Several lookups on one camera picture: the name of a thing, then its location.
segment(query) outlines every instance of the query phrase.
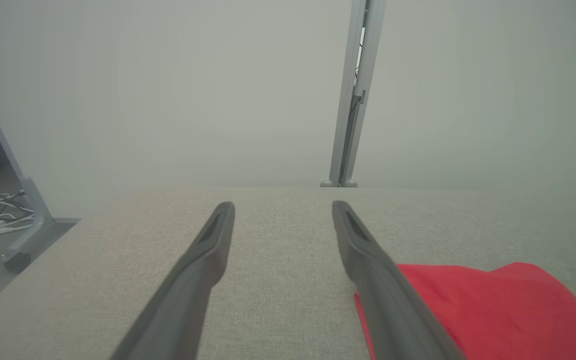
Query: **towel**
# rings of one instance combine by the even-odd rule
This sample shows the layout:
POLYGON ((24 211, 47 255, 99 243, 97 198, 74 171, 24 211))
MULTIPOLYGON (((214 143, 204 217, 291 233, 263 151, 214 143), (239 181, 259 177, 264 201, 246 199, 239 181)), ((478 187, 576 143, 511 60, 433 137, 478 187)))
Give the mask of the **towel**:
MULTIPOLYGON (((576 297, 533 264, 398 268, 469 360, 576 360, 576 297)), ((354 296, 370 358, 361 299, 354 296)))

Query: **gray tabletop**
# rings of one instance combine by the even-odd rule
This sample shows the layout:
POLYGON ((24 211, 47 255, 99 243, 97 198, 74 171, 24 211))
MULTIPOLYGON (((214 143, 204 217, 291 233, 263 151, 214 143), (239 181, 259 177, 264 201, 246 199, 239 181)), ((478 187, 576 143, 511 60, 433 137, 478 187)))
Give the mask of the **gray tabletop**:
POLYGON ((576 294, 576 194, 207 188, 131 194, 78 223, 0 294, 0 360, 106 360, 214 207, 226 274, 199 359, 368 359, 337 249, 345 200, 402 264, 536 264, 576 294))

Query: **red cloth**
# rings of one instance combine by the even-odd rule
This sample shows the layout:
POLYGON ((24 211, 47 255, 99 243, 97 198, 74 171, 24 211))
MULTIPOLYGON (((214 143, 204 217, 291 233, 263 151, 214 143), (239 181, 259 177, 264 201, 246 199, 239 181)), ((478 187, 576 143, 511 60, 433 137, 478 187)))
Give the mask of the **red cloth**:
MULTIPOLYGON (((576 297, 543 269, 398 268, 469 360, 576 360, 576 297)), ((357 294, 355 304, 374 360, 357 294)))

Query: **white wall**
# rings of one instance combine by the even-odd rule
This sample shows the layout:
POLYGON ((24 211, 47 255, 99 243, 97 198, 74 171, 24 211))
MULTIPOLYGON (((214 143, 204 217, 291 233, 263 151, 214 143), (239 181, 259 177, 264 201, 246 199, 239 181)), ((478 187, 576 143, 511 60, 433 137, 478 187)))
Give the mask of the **white wall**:
POLYGON ((0 0, 0 125, 55 217, 160 185, 318 187, 349 18, 350 0, 0 0))
POLYGON ((576 0, 389 0, 353 177, 576 191, 576 0))

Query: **metal stand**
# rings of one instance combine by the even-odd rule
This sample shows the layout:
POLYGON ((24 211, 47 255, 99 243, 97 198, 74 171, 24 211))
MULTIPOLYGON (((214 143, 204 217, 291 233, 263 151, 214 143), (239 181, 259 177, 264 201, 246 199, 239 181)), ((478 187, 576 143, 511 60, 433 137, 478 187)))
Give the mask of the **metal stand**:
POLYGON ((31 262, 29 251, 36 246, 36 240, 41 234, 53 226, 55 221, 46 207, 46 203, 39 194, 39 190, 32 178, 25 176, 21 167, 19 166, 9 143, 6 141, 6 136, 2 131, 0 126, 0 143, 10 166, 12 166, 16 177, 19 179, 21 188, 25 192, 25 197, 28 200, 28 204, 34 210, 34 221, 32 225, 25 230, 18 239, 16 239, 10 246, 6 249, 5 253, 2 253, 1 260, 4 262, 4 266, 11 272, 19 273, 22 272, 31 262))
POLYGON ((353 169, 373 81, 385 9, 386 0, 352 1, 330 174, 329 179, 322 181, 320 187, 357 187, 357 181, 352 178, 353 169))

